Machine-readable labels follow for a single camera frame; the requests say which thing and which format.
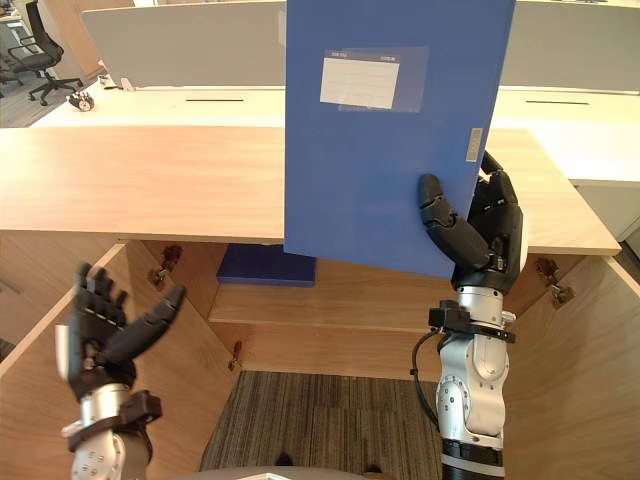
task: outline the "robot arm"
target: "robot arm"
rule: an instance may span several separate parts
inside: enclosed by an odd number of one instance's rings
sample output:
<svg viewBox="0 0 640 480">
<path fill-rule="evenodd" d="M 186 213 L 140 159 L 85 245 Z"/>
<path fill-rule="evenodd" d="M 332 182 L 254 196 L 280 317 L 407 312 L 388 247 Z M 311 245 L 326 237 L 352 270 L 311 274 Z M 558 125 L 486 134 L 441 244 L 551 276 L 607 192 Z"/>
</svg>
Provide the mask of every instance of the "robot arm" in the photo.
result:
<svg viewBox="0 0 640 480">
<path fill-rule="evenodd" d="M 515 320 L 502 301 L 524 260 L 523 216 L 509 176 L 485 153 L 469 213 L 461 218 L 449 205 L 433 175 L 420 179 L 420 210 L 427 233 L 456 263 L 452 285 L 457 301 L 443 300 L 429 312 L 432 332 L 413 352 L 412 374 L 421 392 L 415 357 L 429 336 L 444 333 L 438 344 L 442 374 L 437 422 L 422 393 L 421 403 L 443 440 L 443 478 L 504 478 L 502 464 L 505 405 L 502 386 L 509 370 L 505 331 Z"/>
<path fill-rule="evenodd" d="M 146 424 L 162 415 L 160 399 L 143 390 L 131 394 L 133 360 L 169 329 L 185 295 L 176 285 L 167 296 L 127 325 L 127 293 L 111 298 L 113 280 L 104 269 L 87 278 L 82 265 L 75 281 L 69 325 L 56 326 L 58 371 L 81 405 L 81 419 L 64 427 L 75 453 L 72 478 L 144 479 L 152 447 Z"/>
</svg>

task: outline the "white label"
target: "white label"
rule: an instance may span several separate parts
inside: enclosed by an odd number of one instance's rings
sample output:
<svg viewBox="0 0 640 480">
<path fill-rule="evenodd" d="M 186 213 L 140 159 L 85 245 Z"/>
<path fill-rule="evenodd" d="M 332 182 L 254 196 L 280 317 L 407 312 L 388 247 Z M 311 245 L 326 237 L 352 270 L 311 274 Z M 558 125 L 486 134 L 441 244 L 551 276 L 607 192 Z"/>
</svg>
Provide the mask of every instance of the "white label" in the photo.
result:
<svg viewBox="0 0 640 480">
<path fill-rule="evenodd" d="M 390 109 L 396 92 L 399 65 L 391 62 L 325 58 L 320 101 Z"/>
<path fill-rule="evenodd" d="M 482 129 L 472 128 L 469 135 L 469 147 L 467 148 L 467 162 L 475 162 L 478 159 L 480 140 L 482 140 Z"/>
</svg>

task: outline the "gray partition panel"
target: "gray partition panel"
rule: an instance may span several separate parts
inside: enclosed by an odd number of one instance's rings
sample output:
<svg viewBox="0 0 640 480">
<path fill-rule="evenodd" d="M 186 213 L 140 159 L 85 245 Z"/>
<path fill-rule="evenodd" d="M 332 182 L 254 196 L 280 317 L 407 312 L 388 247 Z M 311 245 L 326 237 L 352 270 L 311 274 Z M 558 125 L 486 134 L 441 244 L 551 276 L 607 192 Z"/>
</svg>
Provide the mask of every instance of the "gray partition panel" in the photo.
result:
<svg viewBox="0 0 640 480">
<path fill-rule="evenodd" d="M 500 84 L 640 90 L 640 8 L 517 2 Z"/>
<path fill-rule="evenodd" d="M 285 3 L 83 12 L 112 78 L 136 87 L 284 85 Z"/>
</svg>

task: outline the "carpet floor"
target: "carpet floor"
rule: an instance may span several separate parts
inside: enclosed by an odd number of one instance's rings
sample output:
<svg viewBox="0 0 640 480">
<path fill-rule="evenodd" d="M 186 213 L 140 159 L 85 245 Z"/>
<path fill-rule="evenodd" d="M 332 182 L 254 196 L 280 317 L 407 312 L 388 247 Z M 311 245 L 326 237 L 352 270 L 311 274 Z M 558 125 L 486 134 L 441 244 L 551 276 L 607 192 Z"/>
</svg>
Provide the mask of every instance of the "carpet floor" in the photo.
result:
<svg viewBox="0 0 640 480">
<path fill-rule="evenodd" d="M 200 470 L 274 465 L 281 452 L 296 466 L 440 478 L 440 437 L 410 381 L 242 372 Z"/>
</svg>

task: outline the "small object on desk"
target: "small object on desk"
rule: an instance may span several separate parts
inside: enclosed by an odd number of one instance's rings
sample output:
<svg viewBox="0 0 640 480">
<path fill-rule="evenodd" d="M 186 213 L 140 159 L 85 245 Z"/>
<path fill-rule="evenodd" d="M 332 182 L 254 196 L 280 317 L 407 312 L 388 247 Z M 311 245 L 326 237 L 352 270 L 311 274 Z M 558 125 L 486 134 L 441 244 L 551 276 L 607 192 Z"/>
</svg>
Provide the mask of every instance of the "small object on desk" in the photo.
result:
<svg viewBox="0 0 640 480">
<path fill-rule="evenodd" d="M 96 104 L 87 92 L 73 93 L 67 97 L 67 101 L 81 112 L 92 110 Z"/>
<path fill-rule="evenodd" d="M 218 282 L 313 287 L 316 259 L 285 253 L 282 245 L 231 244 L 218 269 Z"/>
<path fill-rule="evenodd" d="M 118 88 L 118 86 L 113 83 L 113 80 L 111 79 L 111 75 L 109 75 L 108 73 L 106 75 L 98 75 L 98 81 L 100 82 L 100 85 L 102 86 L 102 88 L 104 88 L 105 90 L 112 90 L 114 88 Z"/>
</svg>

